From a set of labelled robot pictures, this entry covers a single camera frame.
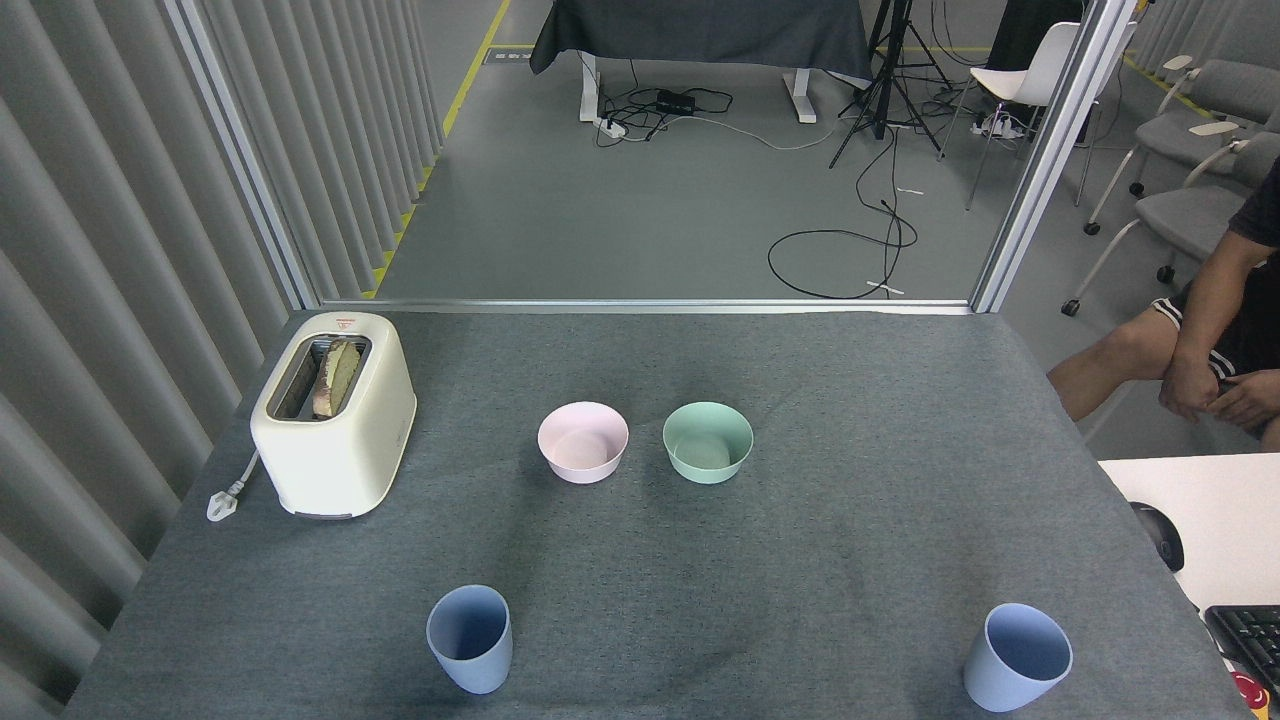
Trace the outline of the person's right hand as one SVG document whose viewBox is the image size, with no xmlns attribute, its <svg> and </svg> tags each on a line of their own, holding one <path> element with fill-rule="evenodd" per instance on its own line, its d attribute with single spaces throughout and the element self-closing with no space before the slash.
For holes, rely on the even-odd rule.
<svg viewBox="0 0 1280 720">
<path fill-rule="evenodd" d="M 1208 359 L 1207 350 L 1175 347 L 1158 392 L 1165 410 L 1188 421 L 1208 411 L 1219 396 L 1219 378 Z"/>
</svg>

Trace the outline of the person's left hand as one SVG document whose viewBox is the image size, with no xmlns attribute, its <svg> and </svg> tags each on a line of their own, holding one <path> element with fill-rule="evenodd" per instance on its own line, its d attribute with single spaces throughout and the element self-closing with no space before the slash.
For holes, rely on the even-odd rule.
<svg viewBox="0 0 1280 720">
<path fill-rule="evenodd" d="M 1245 430 L 1266 432 L 1279 415 L 1279 369 L 1228 377 L 1207 405 L 1215 419 Z"/>
</svg>

